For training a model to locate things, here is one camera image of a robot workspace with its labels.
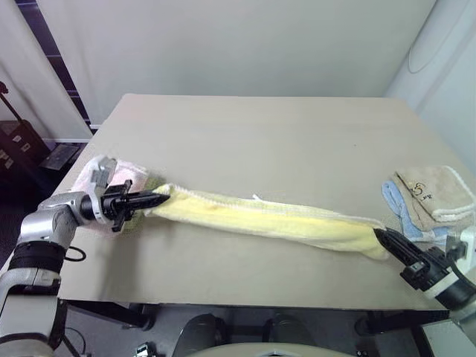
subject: blue towel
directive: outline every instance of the blue towel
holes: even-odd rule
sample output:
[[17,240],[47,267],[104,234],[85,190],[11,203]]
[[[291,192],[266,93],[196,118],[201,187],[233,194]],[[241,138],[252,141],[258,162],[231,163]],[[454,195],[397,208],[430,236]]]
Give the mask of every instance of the blue towel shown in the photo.
[[390,209],[400,219],[403,234],[412,242],[434,242],[445,244],[448,235],[448,227],[438,227],[428,232],[418,229],[411,221],[407,205],[398,187],[393,181],[386,181],[382,185],[382,195]]

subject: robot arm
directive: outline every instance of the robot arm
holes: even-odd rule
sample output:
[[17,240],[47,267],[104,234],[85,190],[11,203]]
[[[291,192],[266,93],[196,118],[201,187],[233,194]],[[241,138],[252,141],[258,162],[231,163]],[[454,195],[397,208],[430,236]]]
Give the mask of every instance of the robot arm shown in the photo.
[[113,159],[97,158],[87,192],[52,196],[23,220],[8,270],[0,277],[0,356],[50,357],[60,345],[67,309],[57,298],[60,271],[77,227],[97,220],[120,231],[135,210],[169,198],[129,193],[130,180],[109,186],[115,165]]
[[405,265],[402,278],[450,310],[450,318],[476,345],[476,285],[464,275],[476,263],[476,227],[451,235],[446,252],[437,247],[422,251],[391,229],[375,232],[380,243]]

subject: towel stack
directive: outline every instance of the towel stack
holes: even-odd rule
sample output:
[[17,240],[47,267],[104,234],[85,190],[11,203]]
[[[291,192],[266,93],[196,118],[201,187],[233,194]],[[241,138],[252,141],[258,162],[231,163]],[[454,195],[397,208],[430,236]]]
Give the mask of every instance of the towel stack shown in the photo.
[[397,170],[382,193],[414,242],[444,244],[450,228],[475,224],[475,196],[451,167]]

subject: black cable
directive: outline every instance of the black cable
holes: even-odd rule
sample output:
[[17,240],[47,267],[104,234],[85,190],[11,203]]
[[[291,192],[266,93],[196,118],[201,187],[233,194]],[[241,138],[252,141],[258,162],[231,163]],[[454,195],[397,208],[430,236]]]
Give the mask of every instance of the black cable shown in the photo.
[[476,285],[466,277],[465,274],[463,274],[461,272],[461,270],[459,270],[459,268],[456,266],[456,260],[454,259],[453,257],[453,254],[450,254],[448,253],[447,254],[447,257],[449,258],[449,264],[451,266],[451,270],[454,272],[454,274],[460,278],[460,280],[462,280],[467,286],[473,288],[474,290],[476,290]]
[[84,339],[83,334],[79,332],[77,329],[74,329],[73,327],[65,327],[65,329],[70,329],[71,331],[75,331],[81,337],[81,340],[83,340],[83,348],[82,348],[81,355],[84,355],[86,353],[86,339]]
[[69,249],[72,251],[77,251],[79,254],[81,254],[80,258],[70,258],[70,257],[65,257],[65,260],[69,262],[82,262],[84,259],[86,259],[86,253],[84,252],[83,249],[79,249],[78,247],[73,247],[70,246]]

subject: beige tabletop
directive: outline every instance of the beige tabletop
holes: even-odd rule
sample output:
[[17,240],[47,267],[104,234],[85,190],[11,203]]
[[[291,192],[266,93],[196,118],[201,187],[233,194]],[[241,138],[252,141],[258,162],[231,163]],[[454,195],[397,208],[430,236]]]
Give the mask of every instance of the beige tabletop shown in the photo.
[[[58,192],[98,154],[133,161],[191,190],[313,205],[398,222],[381,186],[398,167],[446,164],[469,186],[455,154],[400,100],[321,97],[187,97],[128,94]],[[144,303],[435,309],[375,261],[160,218],[132,234],[79,228],[88,257],[65,262],[61,298]]]

